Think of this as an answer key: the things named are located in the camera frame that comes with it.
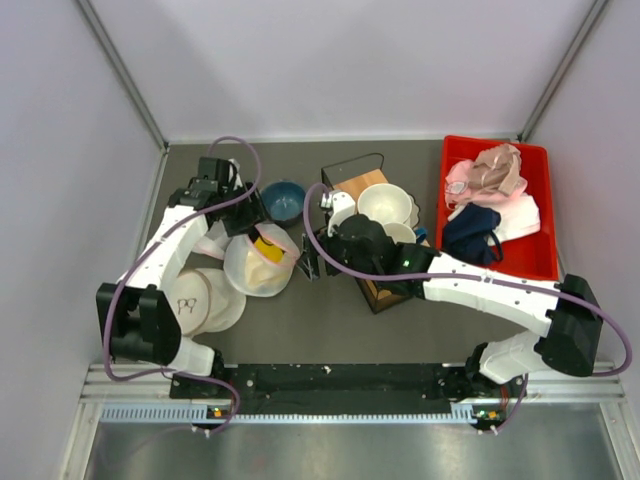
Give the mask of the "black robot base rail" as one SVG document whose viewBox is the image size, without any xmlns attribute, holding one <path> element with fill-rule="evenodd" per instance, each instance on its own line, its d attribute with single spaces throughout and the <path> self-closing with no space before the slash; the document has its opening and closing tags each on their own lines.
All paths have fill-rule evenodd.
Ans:
<svg viewBox="0 0 640 480">
<path fill-rule="evenodd" d="M 209 420 L 234 413 L 238 419 L 344 422 L 455 415 L 461 402 L 486 399 L 489 408 L 471 412 L 466 420 L 478 430 L 492 430 L 508 419 L 509 402 L 520 402 L 525 392 L 524 376 L 493 381 L 471 363 L 231 366 L 215 361 L 211 381 L 177 374 L 169 396 L 209 403 Z"/>
</svg>

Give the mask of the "yellow and navy bra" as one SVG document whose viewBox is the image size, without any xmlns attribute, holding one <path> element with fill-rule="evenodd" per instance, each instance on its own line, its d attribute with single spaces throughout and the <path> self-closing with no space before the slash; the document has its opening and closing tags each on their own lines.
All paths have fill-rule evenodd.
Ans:
<svg viewBox="0 0 640 480">
<path fill-rule="evenodd" d="M 279 264 L 284 258 L 285 252 L 279 246 L 260 235 L 253 240 L 253 245 L 266 260 L 274 264 Z"/>
</svg>

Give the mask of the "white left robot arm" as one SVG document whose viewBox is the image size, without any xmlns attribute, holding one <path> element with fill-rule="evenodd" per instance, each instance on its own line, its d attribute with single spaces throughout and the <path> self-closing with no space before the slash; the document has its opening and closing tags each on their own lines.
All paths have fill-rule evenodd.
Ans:
<svg viewBox="0 0 640 480">
<path fill-rule="evenodd" d="M 227 374 L 214 364 L 213 349 L 182 334 L 169 292 L 210 230 L 233 238 L 265 219 L 256 186 L 242 181 L 236 161 L 200 158 L 188 186 L 170 196 L 143 253 L 117 282 L 102 284 L 96 293 L 104 364 L 114 359 L 150 363 L 192 375 L 192 384 L 205 396 L 220 394 Z"/>
</svg>

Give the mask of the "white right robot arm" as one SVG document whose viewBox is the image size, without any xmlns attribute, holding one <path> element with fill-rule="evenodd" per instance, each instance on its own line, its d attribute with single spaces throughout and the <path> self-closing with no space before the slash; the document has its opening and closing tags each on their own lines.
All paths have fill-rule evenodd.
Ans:
<svg viewBox="0 0 640 480">
<path fill-rule="evenodd" d="M 593 375 L 603 319 L 584 278 L 517 278 L 417 242 L 396 242 L 380 223 L 356 213 L 353 199 L 341 191 L 323 195 L 321 205 L 328 223 L 319 230 L 312 229 L 307 212 L 302 214 L 298 265 L 309 279 L 345 273 L 394 294 L 461 305 L 522 327 L 507 340 L 474 349 L 465 364 L 474 393 L 490 395 L 517 377 L 542 370 Z"/>
</svg>

